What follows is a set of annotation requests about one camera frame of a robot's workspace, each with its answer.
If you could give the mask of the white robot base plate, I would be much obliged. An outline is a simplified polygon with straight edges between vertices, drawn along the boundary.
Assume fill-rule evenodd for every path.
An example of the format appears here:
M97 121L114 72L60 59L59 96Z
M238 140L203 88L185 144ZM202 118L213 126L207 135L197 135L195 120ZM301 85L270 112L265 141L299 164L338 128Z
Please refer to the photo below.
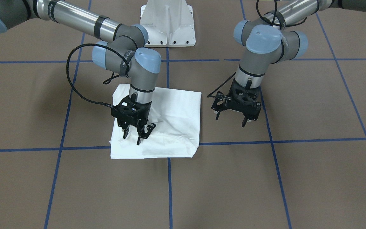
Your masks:
M191 47L196 44L193 8L185 0L149 0L140 9L148 32L146 47Z

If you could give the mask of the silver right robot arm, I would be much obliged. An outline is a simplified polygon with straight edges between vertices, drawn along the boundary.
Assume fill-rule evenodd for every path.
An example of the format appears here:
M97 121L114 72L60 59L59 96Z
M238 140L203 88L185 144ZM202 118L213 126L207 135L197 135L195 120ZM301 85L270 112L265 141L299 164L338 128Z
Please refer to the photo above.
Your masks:
M66 67L75 51L91 45L93 62L112 71L112 79L130 78L129 93L119 104L99 104L111 108L111 115L117 119L124 139L130 126L137 129L137 145L142 139L148 139L156 127L149 122L148 116L161 55L145 47L149 40L147 30L139 24L124 25L65 0L0 0L0 33L34 18L66 25L100 40L97 44L83 44L72 50Z

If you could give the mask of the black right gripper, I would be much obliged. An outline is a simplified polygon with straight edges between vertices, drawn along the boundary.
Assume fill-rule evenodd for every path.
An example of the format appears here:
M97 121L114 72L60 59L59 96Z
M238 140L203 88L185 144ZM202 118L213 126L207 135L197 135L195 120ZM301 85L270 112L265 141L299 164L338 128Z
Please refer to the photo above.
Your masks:
M136 127L137 145L140 145L142 140L150 136L156 124L148 123L152 102L138 103L136 99L136 95L124 97L118 105L111 108L111 115L117 119L118 126L123 130L123 139L127 138L130 126Z

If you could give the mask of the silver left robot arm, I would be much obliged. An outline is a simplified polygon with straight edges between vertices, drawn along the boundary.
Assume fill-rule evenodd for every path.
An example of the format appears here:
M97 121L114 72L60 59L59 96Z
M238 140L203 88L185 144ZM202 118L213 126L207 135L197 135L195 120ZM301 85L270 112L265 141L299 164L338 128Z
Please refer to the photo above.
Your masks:
M243 114L243 127L257 120L262 109L259 87L269 65L300 57L308 49L305 33L285 29L302 24L308 16L328 8L366 12L366 0L291 0L265 14L258 13L255 21L239 22L233 37L245 51L237 70L228 78L232 80L228 94L215 89L208 95L214 98L215 119L222 111L232 110Z

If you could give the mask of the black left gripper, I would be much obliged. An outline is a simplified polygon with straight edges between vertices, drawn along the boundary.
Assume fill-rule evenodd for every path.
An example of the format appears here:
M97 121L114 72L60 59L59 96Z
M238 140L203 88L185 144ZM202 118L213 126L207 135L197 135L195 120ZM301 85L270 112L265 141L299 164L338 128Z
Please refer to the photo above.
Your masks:
M212 110L215 111L215 120L219 119L220 113L225 110L233 110L244 115L241 127L250 121L256 121L261 111L261 103L257 101L258 92L256 88L251 88L252 80L248 79L246 86L242 87L237 81L233 80L229 93L224 95L218 91L212 104Z

